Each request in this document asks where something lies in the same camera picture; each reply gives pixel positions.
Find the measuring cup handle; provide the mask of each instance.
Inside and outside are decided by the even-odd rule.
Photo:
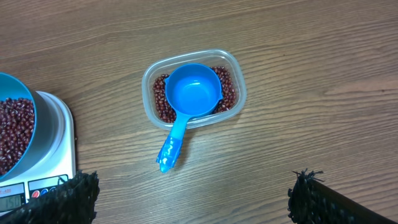
[[[182,139],[189,119],[187,116],[177,115],[172,130],[156,158],[156,162],[160,164],[160,171],[163,173],[174,167],[180,155]]]

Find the scale display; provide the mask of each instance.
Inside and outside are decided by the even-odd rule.
[[[12,210],[25,204],[24,183],[0,187],[0,212]]]
[[[21,196],[13,195],[0,198],[0,211],[8,211],[22,205]]]

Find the red bean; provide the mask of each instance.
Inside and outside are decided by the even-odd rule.
[[[215,110],[212,112],[220,113],[230,110],[235,105],[236,92],[233,86],[231,73],[224,66],[211,67],[217,74],[221,82],[221,92],[223,99],[217,104]],[[165,82],[164,79],[168,78],[168,74],[161,74],[155,79],[153,84],[155,107],[159,114],[159,118],[166,123],[173,123],[176,119],[175,111],[169,105],[165,97]]]
[[[0,101],[0,175],[22,157],[34,130],[34,106],[28,99]]]

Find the blue bowl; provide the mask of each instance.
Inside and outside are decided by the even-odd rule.
[[[177,161],[188,120],[210,114],[223,98],[217,74],[199,63],[177,68],[165,84],[166,99],[177,118],[156,159],[162,172],[167,172]]]
[[[6,98],[32,100],[35,110],[35,124],[25,153],[11,170],[0,176],[0,182],[20,175],[39,162],[50,149],[55,136],[55,121],[51,119],[50,108],[44,99],[17,78],[0,72],[0,101],[4,101]]]

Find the blue measuring cup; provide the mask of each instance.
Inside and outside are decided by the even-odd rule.
[[[199,63],[177,68],[165,79],[165,84],[166,99],[177,117],[156,159],[162,172],[174,167],[188,120],[210,114],[223,99],[217,74]]]

